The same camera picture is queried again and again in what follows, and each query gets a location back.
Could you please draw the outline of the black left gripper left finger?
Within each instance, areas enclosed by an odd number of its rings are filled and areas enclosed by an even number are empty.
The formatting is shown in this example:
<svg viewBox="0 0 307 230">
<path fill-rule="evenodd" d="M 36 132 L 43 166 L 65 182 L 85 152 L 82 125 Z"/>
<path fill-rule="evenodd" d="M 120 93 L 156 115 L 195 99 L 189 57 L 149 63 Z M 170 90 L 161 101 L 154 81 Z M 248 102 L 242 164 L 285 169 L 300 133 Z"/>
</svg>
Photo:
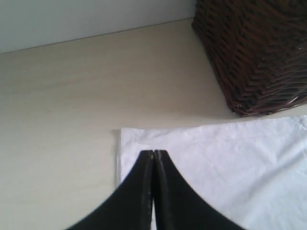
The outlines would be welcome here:
<svg viewBox="0 0 307 230">
<path fill-rule="evenodd" d="M 132 169 L 113 194 L 70 230 L 149 230 L 154 165 L 152 150 L 142 150 Z"/>
</svg>

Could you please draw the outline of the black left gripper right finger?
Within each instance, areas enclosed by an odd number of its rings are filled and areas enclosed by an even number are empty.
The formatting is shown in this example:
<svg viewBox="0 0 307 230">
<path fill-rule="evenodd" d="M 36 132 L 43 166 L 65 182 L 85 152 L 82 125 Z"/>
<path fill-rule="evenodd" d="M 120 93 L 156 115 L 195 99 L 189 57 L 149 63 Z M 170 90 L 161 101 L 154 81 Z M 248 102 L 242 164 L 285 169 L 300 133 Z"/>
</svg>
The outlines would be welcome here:
<svg viewBox="0 0 307 230">
<path fill-rule="evenodd" d="M 153 200 L 158 230 L 241 230 L 186 182 L 168 152 L 153 153 Z"/>
</svg>

